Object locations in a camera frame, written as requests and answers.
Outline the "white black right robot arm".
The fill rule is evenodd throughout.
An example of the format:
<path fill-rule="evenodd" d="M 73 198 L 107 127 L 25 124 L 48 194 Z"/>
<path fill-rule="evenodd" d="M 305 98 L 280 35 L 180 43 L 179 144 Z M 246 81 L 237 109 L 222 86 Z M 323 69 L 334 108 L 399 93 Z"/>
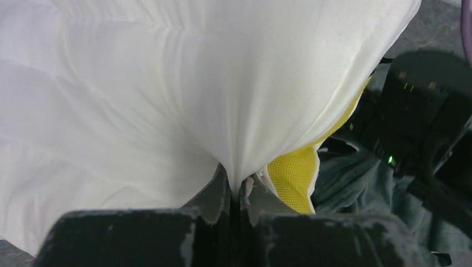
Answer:
<path fill-rule="evenodd" d="M 439 50 L 405 52 L 385 63 L 382 90 L 365 90 L 340 131 L 395 177 L 411 176 L 407 191 L 470 236 L 471 195 L 450 185 L 453 173 L 442 167 L 470 135 L 471 65 Z"/>

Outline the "white pillow with yellow edge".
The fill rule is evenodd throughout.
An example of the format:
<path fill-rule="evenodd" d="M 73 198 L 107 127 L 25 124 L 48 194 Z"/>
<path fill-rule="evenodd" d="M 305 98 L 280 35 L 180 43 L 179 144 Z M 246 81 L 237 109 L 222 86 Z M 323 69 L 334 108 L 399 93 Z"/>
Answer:
<path fill-rule="evenodd" d="M 2 1 L 1 238 L 176 208 L 218 165 L 312 213 L 316 149 L 420 1 Z"/>

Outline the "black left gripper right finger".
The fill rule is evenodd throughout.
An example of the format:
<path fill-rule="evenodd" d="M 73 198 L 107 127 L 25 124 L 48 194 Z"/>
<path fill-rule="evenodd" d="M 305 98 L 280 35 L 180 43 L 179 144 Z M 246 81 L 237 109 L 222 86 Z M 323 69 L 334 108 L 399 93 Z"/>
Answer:
<path fill-rule="evenodd" d="M 240 189 L 242 266 L 438 266 L 396 217 L 303 215 L 256 179 Z"/>

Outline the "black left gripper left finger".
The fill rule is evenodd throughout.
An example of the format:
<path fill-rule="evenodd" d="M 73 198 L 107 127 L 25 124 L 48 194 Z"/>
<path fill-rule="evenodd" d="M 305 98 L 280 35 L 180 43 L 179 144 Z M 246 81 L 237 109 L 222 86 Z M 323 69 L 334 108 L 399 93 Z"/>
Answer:
<path fill-rule="evenodd" d="M 34 266 L 231 266 L 224 167 L 177 209 L 84 210 L 51 228 Z"/>

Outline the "zebra striped pillowcase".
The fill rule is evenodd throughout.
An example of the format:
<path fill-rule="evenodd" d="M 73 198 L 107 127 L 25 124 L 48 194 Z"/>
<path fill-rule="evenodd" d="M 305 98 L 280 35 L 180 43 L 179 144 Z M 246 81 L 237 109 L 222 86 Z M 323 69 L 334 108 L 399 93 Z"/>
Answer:
<path fill-rule="evenodd" d="M 364 117 L 375 115 L 380 94 L 380 90 L 365 89 L 353 117 L 358 113 L 367 113 Z M 403 179 L 395 180 L 394 171 L 375 159 L 366 146 L 358 141 L 358 137 L 350 134 L 349 125 L 352 120 L 348 120 L 346 127 L 333 134 L 320 150 L 322 167 L 312 196 L 316 211 L 328 214 L 341 212 L 346 208 L 349 215 L 359 212 L 361 215 L 395 215 L 407 225 L 415 238 L 410 240 L 415 242 L 407 244 L 407 249 L 417 248 L 417 259 L 420 263 L 431 264 L 429 266 L 441 265 L 436 254 L 451 254 L 453 264 L 457 264 L 456 257 L 471 256 L 471 239 L 454 225 L 436 216 L 436 213 L 427 211 L 421 206 L 422 201 L 406 192 L 413 178 L 404 176 Z M 429 174 L 432 175 L 433 168 L 439 163 L 438 158 L 449 152 L 448 146 L 455 140 L 434 131 L 422 137 L 426 139 L 415 147 L 419 149 L 419 163 L 413 164 L 413 167 L 419 167 L 420 174 L 423 174 L 427 172 L 426 165 L 429 164 Z M 388 243 L 376 247 L 376 244 L 369 242 L 378 236 L 373 236 L 370 232 L 365 233 L 369 236 L 361 236 L 361 230 L 356 230 L 353 238 L 370 239 L 352 240 L 362 242 L 359 243 L 360 246 L 355 246 L 361 249 L 355 256 L 366 262 L 357 266 L 406 266 L 403 256 L 396 252 L 395 246 Z"/>

